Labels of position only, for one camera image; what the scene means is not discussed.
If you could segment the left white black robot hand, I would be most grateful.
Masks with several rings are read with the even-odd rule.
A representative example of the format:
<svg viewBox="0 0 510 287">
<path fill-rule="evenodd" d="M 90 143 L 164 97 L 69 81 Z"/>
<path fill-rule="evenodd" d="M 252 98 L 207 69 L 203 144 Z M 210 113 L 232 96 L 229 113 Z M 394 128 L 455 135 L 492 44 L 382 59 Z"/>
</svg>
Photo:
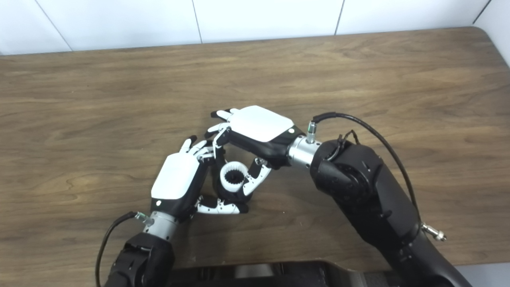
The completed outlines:
<svg viewBox="0 0 510 287">
<path fill-rule="evenodd" d="M 195 214 L 246 214 L 246 202 L 233 202 L 219 196 L 215 204 L 203 204 L 201 190 L 210 171 L 216 171 L 216 185 L 226 183 L 237 188 L 248 173 L 247 167 L 238 161 L 217 167 L 213 146 L 209 140 L 197 141 L 192 135 L 180 150 L 168 155 L 151 188 L 151 212 L 162 212 L 183 223 Z"/>
</svg>

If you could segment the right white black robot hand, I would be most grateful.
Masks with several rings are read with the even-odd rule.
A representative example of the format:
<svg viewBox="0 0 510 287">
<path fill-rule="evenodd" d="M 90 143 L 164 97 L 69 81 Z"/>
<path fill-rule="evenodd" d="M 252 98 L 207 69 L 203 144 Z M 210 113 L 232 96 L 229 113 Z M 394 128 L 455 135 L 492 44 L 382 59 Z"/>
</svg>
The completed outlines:
<svg viewBox="0 0 510 287">
<path fill-rule="evenodd" d="M 297 138 L 304 136 L 293 120 L 256 105 L 214 111 L 211 118 L 222 120 L 204 134 L 206 139 L 212 138 L 219 169 L 227 164 L 224 158 L 227 144 L 256 156 L 239 187 L 228 188 L 226 183 L 217 183 L 219 196 L 233 202 L 247 202 L 272 169 L 291 166 L 290 147 Z"/>
</svg>

